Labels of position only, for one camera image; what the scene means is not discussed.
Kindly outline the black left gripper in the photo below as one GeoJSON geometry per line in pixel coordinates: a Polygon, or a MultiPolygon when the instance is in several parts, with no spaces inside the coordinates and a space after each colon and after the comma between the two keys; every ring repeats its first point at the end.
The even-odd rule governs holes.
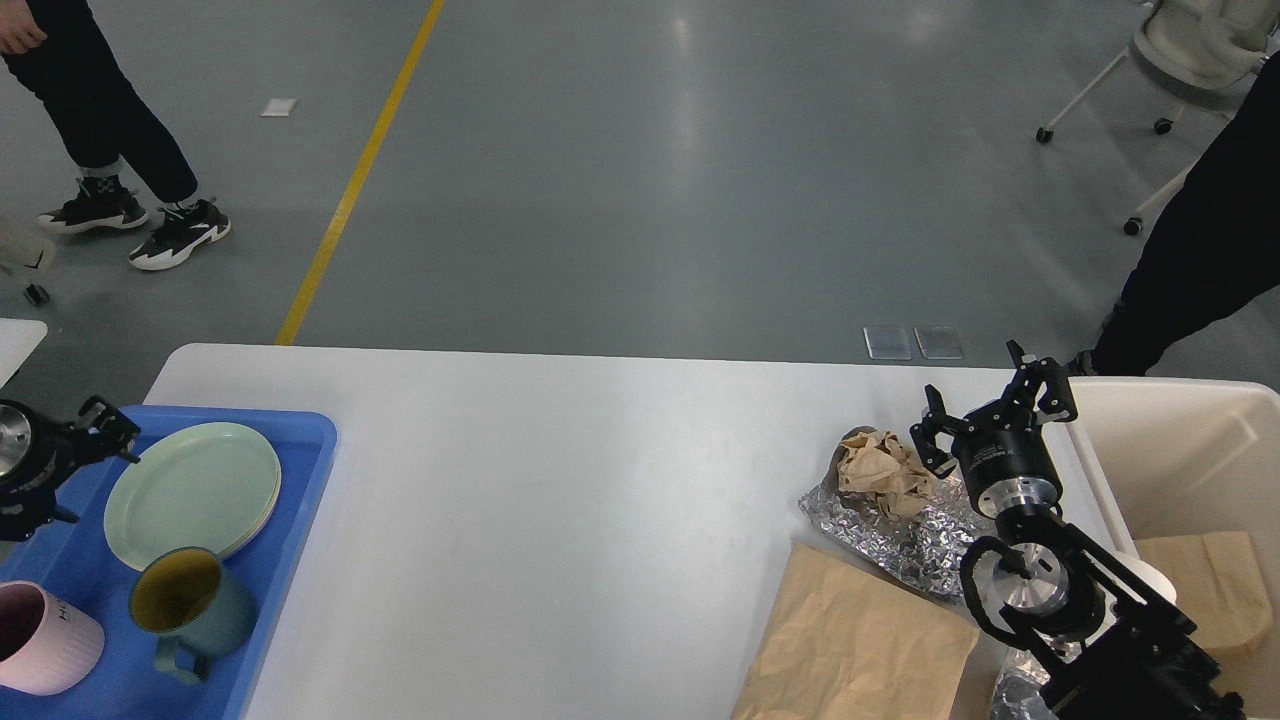
{"type": "Polygon", "coordinates": [[[1,541],[26,542],[54,521],[76,524],[79,516],[60,505],[58,488],[76,466],[122,457],[141,462],[133,451],[140,427],[101,396],[88,397],[77,418],[54,420],[23,404],[1,404],[1,541]]]}

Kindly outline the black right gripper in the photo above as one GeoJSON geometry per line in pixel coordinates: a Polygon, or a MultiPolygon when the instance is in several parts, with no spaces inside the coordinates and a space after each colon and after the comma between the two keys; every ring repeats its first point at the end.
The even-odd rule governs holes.
{"type": "Polygon", "coordinates": [[[989,519],[1016,506],[1059,506],[1062,486],[1042,425],[1078,419],[1065,366],[1015,340],[1006,348],[1015,366],[1006,406],[993,400],[965,418],[951,416],[942,393],[928,384],[922,419],[909,430],[922,466],[936,478],[959,466],[973,509],[989,519]]]}

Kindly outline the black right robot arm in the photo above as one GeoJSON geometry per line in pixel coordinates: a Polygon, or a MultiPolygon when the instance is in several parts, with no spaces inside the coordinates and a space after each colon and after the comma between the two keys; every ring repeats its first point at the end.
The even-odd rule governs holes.
{"type": "Polygon", "coordinates": [[[1048,673],[1039,697],[1057,719],[1242,719],[1219,693],[1219,664],[1196,624],[1080,528],[1064,521],[1062,483],[1042,437],[1078,416],[1068,372],[1018,342],[1004,392],[964,416],[925,387],[910,434],[925,469],[959,471],[972,509],[995,524],[960,562],[978,626],[1048,673]]]}

